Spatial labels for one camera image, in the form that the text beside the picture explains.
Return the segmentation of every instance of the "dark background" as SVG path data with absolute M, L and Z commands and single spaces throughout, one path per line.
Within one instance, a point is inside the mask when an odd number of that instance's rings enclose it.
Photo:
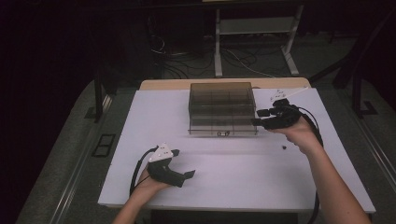
M 13 223 L 74 102 L 95 76 L 108 93 L 121 84 L 138 86 L 141 80 L 161 76 L 149 51 L 153 27 L 146 13 L 87 13 L 78 10 L 78 2 L 61 0 L 5 0 L 0 7 L 0 220 Z M 386 8 L 387 1 L 320 1 L 305 7 L 299 35 L 368 34 Z M 245 13 L 252 16 L 251 10 Z M 214 32 L 213 15 L 213 10 L 184 16 L 157 12 L 162 19 L 154 30 L 164 38 L 199 43 L 199 35 Z M 396 109 L 396 59 L 391 57 L 396 50 L 395 17 L 370 48 L 360 71 Z M 192 23 L 195 29 L 183 29 Z

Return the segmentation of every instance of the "white tabletop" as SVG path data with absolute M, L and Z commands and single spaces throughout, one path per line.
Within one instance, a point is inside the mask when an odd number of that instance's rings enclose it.
M 262 127 L 258 135 L 245 137 L 189 135 L 189 92 L 136 93 L 99 204 L 122 206 L 128 199 L 137 161 L 150 148 L 166 142 L 170 148 L 180 149 L 169 167 L 179 173 L 196 170 L 195 176 L 186 180 L 182 188 L 161 191 L 147 207 L 268 212 L 303 212 L 313 208 L 316 189 L 308 160 L 294 144 L 284 135 L 269 133 Z M 275 92 L 254 90 L 257 109 L 271 108 L 270 96 Z M 318 92 L 309 89 L 291 96 L 289 101 L 314 114 L 334 166 L 364 211 L 373 213 L 375 208 Z

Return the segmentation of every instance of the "person's right hand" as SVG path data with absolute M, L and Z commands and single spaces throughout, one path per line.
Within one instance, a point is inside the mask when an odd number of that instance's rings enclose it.
M 294 145 L 298 146 L 304 154 L 315 149 L 322 148 L 320 142 L 315 137 L 311 126 L 309 126 L 308 122 L 303 117 L 300 117 L 297 123 L 293 124 L 289 128 L 273 129 L 268 131 L 272 133 L 285 134 L 286 138 L 294 143 Z

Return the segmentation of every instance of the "floor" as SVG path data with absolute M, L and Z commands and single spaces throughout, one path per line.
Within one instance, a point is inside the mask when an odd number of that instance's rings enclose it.
M 354 39 L 335 39 L 327 34 L 297 36 L 291 54 L 301 77 L 311 77 L 344 57 Z M 289 77 L 290 73 L 279 46 L 283 35 L 226 36 L 221 39 L 223 77 Z M 201 52 L 175 51 L 164 57 L 156 53 L 156 65 L 163 78 L 205 78 L 214 76 L 213 46 Z M 374 223 L 396 220 L 396 189 L 384 175 L 371 150 L 371 142 L 362 131 L 367 127 L 391 158 L 396 135 L 396 116 L 370 83 L 363 82 L 362 99 L 370 101 L 378 114 L 359 120 L 350 110 L 351 89 L 336 90 L 332 79 L 337 71 L 312 84 L 328 110 L 346 152 L 366 187 L 377 212 Z M 81 93 L 64 128 L 37 179 L 18 223 L 110 223 L 119 209 L 97 204 L 106 171 L 132 103 L 136 87 L 121 82 L 117 94 L 106 98 L 105 114 L 93 122 L 94 95 L 92 83 Z M 115 134 L 108 157 L 92 157 L 92 149 L 102 134 Z M 138 223 L 148 223 L 150 211 L 142 211 Z M 305 223 L 310 214 L 300 214 Z M 325 223 L 319 215 L 316 223 Z

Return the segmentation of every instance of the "gray carpet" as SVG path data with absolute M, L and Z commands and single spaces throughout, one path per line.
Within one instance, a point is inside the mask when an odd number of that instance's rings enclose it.
M 238 57 L 246 57 L 245 62 L 251 63 L 251 68 L 261 73 L 272 74 L 277 77 L 288 77 L 289 71 L 285 61 L 280 55 L 279 44 L 285 40 L 283 36 L 264 36 L 264 39 L 253 39 L 261 42 L 263 49 L 257 54 L 257 62 L 253 62 L 248 54 L 235 49 L 241 43 L 251 43 L 250 40 L 224 41 L 227 45 L 223 48 L 232 50 Z M 328 43 L 326 35 L 308 35 L 297 37 L 292 49 L 292 56 L 302 77 L 310 77 L 330 64 L 336 62 L 347 54 L 352 46 L 353 39 L 334 40 Z M 213 77 L 213 62 L 210 53 L 205 57 L 194 60 L 168 62 L 183 71 L 190 78 Z M 224 77 L 265 77 L 263 74 L 252 73 L 226 56 L 229 63 L 223 61 Z M 335 90 L 332 79 L 336 72 L 313 84 L 318 89 L 319 95 L 328 110 L 332 122 L 343 142 L 346 152 L 351 159 L 363 185 L 366 187 L 377 212 L 373 215 L 374 223 L 394 223 L 396 220 L 396 193 L 389 184 L 382 169 L 378 165 L 370 150 L 370 144 L 361 132 L 359 120 L 350 111 L 350 89 Z M 164 78 L 176 78 L 177 73 L 165 70 Z M 112 102 L 99 123 L 93 119 L 86 119 L 86 114 L 94 106 L 93 85 L 90 84 L 76 101 L 69 119 L 55 144 L 41 176 L 38 178 L 32 193 L 24 206 L 18 223 L 49 223 L 55 212 L 55 219 L 59 223 L 110 223 L 119 209 L 107 208 L 97 204 L 101 187 L 106 178 L 108 166 L 116 149 L 117 141 L 126 119 L 130 104 L 134 97 L 135 89 L 121 88 L 116 95 L 111 96 Z M 363 85 L 363 100 L 370 101 L 378 111 L 377 115 L 365 116 L 364 122 L 369 126 L 381 147 L 387 154 L 396 158 L 394 153 L 396 123 L 395 112 L 377 94 L 369 84 Z M 91 156 L 102 134 L 115 134 L 115 143 L 106 158 Z M 83 165 L 78 167 L 78 160 L 83 158 Z M 73 182 L 71 177 L 79 173 L 78 180 Z M 58 208 L 66 186 L 74 190 L 67 191 L 70 201 L 64 202 L 64 209 Z M 140 223 L 143 219 L 149 220 L 149 211 L 142 211 Z M 309 214 L 299 215 L 299 223 L 305 223 Z M 324 223 L 319 216 L 317 223 Z

